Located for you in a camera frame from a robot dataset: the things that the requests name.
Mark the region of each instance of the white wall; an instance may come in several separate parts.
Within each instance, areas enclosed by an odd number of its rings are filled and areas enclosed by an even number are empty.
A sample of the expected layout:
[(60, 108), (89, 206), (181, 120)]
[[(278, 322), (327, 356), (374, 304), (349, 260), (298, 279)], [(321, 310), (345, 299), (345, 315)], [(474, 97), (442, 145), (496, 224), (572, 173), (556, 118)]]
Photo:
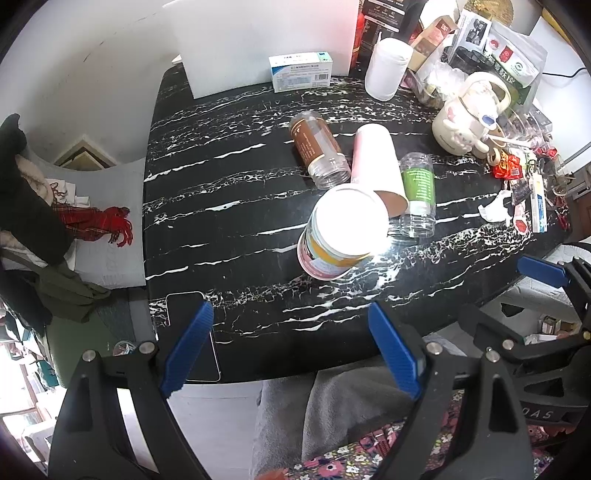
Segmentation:
[[(545, 72), (570, 75), (583, 67), (579, 55), (540, 18), (532, 38), (548, 51)], [(553, 123), (553, 144), (566, 161), (591, 141), (588, 110), (591, 103), (591, 77), (581, 72), (574, 79), (543, 76), (536, 93), (541, 110)], [(564, 172), (572, 173), (590, 160), (589, 151), (567, 163)]]
[(163, 73), (178, 54), (167, 0), (49, 0), (0, 64), (0, 121), (56, 160), (83, 134), (120, 162), (145, 156)]

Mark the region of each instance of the pink paper cup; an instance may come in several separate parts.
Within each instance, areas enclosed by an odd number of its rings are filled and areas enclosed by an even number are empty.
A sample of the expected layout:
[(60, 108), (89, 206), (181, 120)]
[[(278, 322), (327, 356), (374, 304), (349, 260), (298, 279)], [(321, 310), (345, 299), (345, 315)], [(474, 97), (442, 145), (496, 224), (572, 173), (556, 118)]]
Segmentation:
[(351, 183), (373, 190), (382, 199), (390, 218), (408, 207), (400, 163), (390, 132), (383, 125), (367, 124), (355, 134)]

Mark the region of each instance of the white electric kettle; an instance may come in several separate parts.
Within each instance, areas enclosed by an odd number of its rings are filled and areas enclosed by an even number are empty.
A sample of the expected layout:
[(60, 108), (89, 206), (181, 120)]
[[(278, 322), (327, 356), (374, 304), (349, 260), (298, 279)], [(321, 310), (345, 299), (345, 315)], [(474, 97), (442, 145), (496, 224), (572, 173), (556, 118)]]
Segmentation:
[[(491, 84), (505, 92), (502, 100), (498, 100)], [(433, 120), (435, 140), (453, 155), (465, 155), (472, 148), (486, 154), (489, 147), (481, 139), (497, 128), (496, 119), (510, 103), (511, 94), (499, 77), (486, 72), (473, 73), (458, 96), (448, 100)]]

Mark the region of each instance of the green label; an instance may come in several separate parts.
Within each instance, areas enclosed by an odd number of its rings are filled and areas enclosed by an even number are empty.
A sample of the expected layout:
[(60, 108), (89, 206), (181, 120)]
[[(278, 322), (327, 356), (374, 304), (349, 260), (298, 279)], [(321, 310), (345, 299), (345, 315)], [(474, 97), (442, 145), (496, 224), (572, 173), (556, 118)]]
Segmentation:
[(435, 205), (433, 173), (425, 168), (409, 168), (402, 172), (404, 191), (409, 202), (418, 200)]

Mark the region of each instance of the medicine box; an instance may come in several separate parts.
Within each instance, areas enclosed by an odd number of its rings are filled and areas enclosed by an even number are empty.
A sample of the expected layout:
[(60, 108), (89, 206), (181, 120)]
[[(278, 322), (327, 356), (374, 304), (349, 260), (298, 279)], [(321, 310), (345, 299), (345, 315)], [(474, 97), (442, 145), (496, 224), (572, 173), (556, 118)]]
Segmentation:
[(328, 87), (333, 61), (328, 52), (293, 53), (269, 57), (275, 93)]

